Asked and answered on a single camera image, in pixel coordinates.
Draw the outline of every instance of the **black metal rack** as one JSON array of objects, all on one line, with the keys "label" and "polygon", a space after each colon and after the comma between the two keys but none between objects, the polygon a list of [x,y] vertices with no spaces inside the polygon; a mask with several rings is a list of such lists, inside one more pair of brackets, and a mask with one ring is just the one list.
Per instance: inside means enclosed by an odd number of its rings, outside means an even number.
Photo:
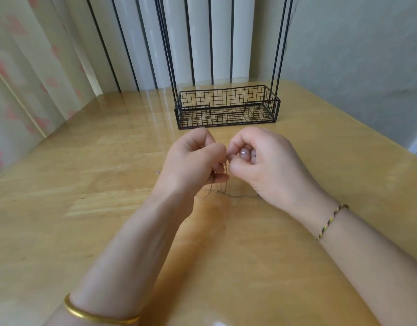
[{"label": "black metal rack", "polygon": [[162,41],[166,54],[166,63],[168,65],[172,94],[174,97],[175,117],[177,119],[179,129],[226,125],[248,125],[275,122],[277,120],[280,107],[280,99],[277,97],[278,85],[281,75],[282,61],[284,59],[284,52],[286,49],[287,32],[289,28],[293,0],[290,0],[289,4],[275,92],[273,92],[272,88],[277,68],[279,46],[281,43],[287,0],[284,0],[284,7],[282,10],[281,25],[279,28],[278,43],[276,47],[270,88],[265,85],[257,85],[224,89],[188,90],[180,92],[178,92],[177,84],[175,82],[174,66],[172,63],[172,53],[171,46],[169,44],[163,0],[155,0],[155,5],[160,31],[162,33]]}]

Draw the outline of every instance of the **forearm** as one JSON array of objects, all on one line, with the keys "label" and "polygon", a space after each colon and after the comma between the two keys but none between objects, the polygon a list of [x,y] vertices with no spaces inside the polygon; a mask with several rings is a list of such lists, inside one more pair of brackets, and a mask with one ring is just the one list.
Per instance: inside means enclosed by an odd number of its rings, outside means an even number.
[{"label": "forearm", "polygon": [[[173,199],[148,198],[71,291],[71,302],[109,318],[127,319],[139,314],[179,227],[180,218],[171,215],[174,204]],[[66,319],[65,314],[59,308],[47,325],[69,324],[74,317],[68,314]],[[75,322],[90,325],[81,319]]]},{"label": "forearm", "polygon": [[[314,236],[336,206],[333,199],[316,206],[307,224]],[[417,261],[348,209],[319,242],[383,326],[417,325]]]}]

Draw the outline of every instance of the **hand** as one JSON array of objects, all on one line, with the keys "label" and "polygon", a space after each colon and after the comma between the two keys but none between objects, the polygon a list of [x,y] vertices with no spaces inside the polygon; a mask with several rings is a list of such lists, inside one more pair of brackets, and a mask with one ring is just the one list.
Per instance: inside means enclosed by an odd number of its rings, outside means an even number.
[{"label": "hand", "polygon": [[225,163],[226,147],[216,143],[208,129],[191,130],[169,149],[153,195],[173,197],[187,217],[203,185],[228,181]]},{"label": "hand", "polygon": [[227,154],[232,175],[300,221],[321,199],[332,199],[308,172],[288,139],[279,134],[246,127],[231,139]]}]

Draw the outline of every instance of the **table surface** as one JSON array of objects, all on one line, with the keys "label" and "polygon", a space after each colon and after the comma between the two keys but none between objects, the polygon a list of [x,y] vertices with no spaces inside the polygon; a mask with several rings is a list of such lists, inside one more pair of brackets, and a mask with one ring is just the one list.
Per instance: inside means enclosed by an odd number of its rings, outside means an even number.
[{"label": "table surface", "polygon": [[[316,179],[417,258],[417,156],[297,84],[278,121]],[[0,325],[38,325],[150,193],[172,95],[108,94],[0,176]],[[227,144],[243,126],[211,128]],[[255,192],[232,178],[231,194]],[[261,199],[195,198],[141,325],[378,325],[323,248]]]}]

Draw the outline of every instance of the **left hand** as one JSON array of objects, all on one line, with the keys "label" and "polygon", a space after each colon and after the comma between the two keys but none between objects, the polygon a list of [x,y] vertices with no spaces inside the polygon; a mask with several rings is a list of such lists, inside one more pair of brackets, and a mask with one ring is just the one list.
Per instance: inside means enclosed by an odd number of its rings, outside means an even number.
[{"label": "left hand", "polygon": [[175,141],[166,156],[163,169],[153,189],[157,197],[171,197],[185,216],[193,209],[193,199],[201,187],[222,183],[226,147],[216,143],[207,128],[196,128]]}]

